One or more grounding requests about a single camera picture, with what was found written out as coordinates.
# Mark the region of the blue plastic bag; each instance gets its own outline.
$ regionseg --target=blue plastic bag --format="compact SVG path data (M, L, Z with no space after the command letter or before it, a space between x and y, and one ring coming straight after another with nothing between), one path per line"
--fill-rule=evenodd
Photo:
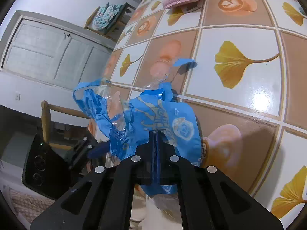
M123 103L122 111L109 118L108 103L111 98L102 97L102 80L80 83L73 98L80 109L93 118L100 131L110 138L110 152L123 160L133 156L136 147L148 142L149 131L163 131L176 154L199 166L201 161L201 139L193 109L186 103L171 102L171 84L160 83L157 90L146 90L139 97ZM142 186L149 195L176 193L174 185L153 184Z

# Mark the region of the door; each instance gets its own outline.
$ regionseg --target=door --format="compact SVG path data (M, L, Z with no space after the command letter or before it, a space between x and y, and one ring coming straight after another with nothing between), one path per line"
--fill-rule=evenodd
M23 19L12 39L3 68L73 89L104 72L111 50L76 34Z

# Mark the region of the light switch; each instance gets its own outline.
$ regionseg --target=light switch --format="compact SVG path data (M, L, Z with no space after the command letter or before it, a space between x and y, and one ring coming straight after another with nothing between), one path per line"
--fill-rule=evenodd
M16 92L16 93L15 93L15 99L16 99L16 100L20 100L20 93L19 93L19 92Z

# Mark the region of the silver screw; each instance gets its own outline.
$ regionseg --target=silver screw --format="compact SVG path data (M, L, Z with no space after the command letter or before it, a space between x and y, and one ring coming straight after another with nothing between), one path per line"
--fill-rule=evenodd
M177 161L179 161L179 156L171 156L170 158L169 158L172 162L177 162Z
M95 172L98 173L98 174L104 172L104 170L105 170L105 168L103 166L97 166L95 168Z
M209 167L207 168L207 170L208 170L209 173L214 174L214 173L217 171L217 168L214 167L214 166L209 166Z
M133 162L138 162L138 161L141 160L141 157L136 155L136 156L131 157L131 160L132 160Z

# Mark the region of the door frame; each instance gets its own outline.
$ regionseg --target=door frame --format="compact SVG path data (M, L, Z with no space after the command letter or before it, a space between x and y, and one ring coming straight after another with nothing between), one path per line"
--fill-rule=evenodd
M14 34L16 33L22 20L30 20L30 21L43 23L43 24L46 24L52 27L62 29L66 32L70 32L72 34L76 34L80 37L83 37L89 41L93 41L105 47L107 50L110 51L110 53L112 53L115 47L115 43L112 40L106 37L103 37L97 33L94 33L90 30L79 27L75 24L69 23L67 21L63 21L63 20L60 20L60 19L57 19L51 16L39 14L39 13L34 13L34 12L29 12L29 11L24 11L24 10L16 10L16 12L14 13L9 24L7 25L7 28L5 29L4 34L0 40L0 53L2 53L1 59L0 59L0 71L3 71L2 68L3 68L4 60L7 56L7 51L12 42Z

